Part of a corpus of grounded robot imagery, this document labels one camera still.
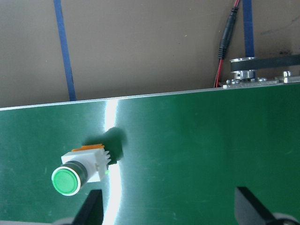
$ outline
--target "green panel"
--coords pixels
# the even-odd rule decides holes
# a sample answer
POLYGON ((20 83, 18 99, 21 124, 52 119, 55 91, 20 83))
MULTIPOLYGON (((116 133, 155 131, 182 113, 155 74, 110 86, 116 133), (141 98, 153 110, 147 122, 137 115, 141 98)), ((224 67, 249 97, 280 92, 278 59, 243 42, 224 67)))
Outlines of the green panel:
POLYGON ((292 84, 0 111, 0 219, 73 217, 101 188, 105 209, 120 198, 116 224, 236 224, 236 186, 300 219, 299 96, 292 84), (120 174, 59 194, 61 155, 98 142, 120 174))

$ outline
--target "blue painter's tape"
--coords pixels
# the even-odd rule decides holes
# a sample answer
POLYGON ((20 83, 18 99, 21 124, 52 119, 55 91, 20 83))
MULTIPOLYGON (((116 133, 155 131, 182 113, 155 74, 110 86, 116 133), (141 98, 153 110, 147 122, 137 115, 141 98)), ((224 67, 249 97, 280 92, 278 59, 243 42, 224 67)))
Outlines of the blue painter's tape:
POLYGON ((242 0, 244 14, 244 38, 246 57, 254 57, 254 38, 252 21, 252 2, 251 0, 242 0))
POLYGON ((76 101, 71 62, 70 62, 68 43, 67 43, 67 36, 65 31, 64 18, 62 16, 62 10, 61 10, 61 2, 60 0, 53 0, 53 2, 54 2, 55 13, 56 13, 58 33, 60 36, 62 59, 64 61, 64 67, 65 67, 67 90, 69 92, 70 101, 76 101))

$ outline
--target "screw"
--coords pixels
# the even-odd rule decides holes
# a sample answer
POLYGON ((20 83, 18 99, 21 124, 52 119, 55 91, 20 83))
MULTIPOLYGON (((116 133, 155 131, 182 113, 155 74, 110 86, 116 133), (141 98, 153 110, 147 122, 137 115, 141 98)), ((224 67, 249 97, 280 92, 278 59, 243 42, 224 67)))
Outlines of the screw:
POLYGON ((257 79, 259 82, 267 81, 267 78, 258 78, 257 79))
POLYGON ((293 221, 285 220, 283 225, 295 225, 295 223, 293 221))
POLYGON ((283 77, 289 77, 292 76, 292 73, 290 71, 283 71, 283 77))

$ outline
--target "green push button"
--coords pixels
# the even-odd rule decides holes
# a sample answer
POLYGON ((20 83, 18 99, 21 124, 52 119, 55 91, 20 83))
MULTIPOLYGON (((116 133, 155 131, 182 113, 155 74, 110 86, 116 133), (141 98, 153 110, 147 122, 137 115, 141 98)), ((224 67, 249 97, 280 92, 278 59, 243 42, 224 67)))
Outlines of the green push button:
POLYGON ((54 188, 63 195, 70 195, 78 188, 78 180, 75 174, 68 169, 59 169, 52 176, 54 188))

